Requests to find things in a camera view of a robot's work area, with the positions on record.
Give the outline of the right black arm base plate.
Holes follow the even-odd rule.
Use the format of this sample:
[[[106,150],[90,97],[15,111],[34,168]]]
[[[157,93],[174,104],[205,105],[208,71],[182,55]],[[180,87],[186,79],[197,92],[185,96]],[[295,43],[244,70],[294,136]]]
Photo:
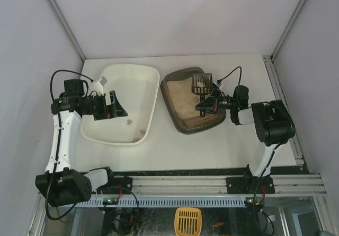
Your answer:
[[[244,177],[226,178],[228,194],[275,194],[273,179],[268,177],[254,177],[245,179]]]

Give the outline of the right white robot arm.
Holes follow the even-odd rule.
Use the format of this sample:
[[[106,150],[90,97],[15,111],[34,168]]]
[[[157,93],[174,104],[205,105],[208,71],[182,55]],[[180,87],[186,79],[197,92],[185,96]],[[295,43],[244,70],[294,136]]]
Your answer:
[[[210,94],[202,95],[195,110],[202,117],[229,110],[231,122],[236,126],[254,125],[259,144],[246,173],[248,177],[258,179],[270,174],[274,155],[295,136],[296,128],[281,100],[252,104],[248,104],[248,100],[249,88],[246,86],[235,87],[233,96],[229,96],[214,85]]]

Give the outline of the black litter scoop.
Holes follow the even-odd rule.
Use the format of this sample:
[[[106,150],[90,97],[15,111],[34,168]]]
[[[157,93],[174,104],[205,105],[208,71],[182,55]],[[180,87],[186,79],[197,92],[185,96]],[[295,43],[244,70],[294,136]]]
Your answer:
[[[200,102],[195,106],[195,110],[200,112],[200,116],[204,117],[207,111],[213,108],[213,81],[211,73],[194,73],[192,75],[191,91],[198,95]]]

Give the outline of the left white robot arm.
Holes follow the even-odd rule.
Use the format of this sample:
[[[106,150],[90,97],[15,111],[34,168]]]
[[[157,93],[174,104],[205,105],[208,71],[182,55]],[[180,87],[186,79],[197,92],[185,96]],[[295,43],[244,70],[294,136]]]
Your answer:
[[[52,100],[53,141],[50,159],[44,174],[35,178],[35,185],[52,207],[75,205],[90,200],[92,192],[111,183],[109,167],[77,170],[75,150],[77,135],[84,116],[95,121],[126,117],[115,91],[105,91],[105,77],[86,82],[64,81],[64,92]]]

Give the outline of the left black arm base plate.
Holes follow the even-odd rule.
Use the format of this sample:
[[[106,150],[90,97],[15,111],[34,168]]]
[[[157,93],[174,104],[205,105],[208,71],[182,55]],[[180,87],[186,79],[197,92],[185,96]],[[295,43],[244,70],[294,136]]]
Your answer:
[[[129,194],[132,190],[133,179],[131,177],[113,177],[108,179],[108,183],[93,190],[92,193],[103,195],[118,195],[121,191],[123,194]]]

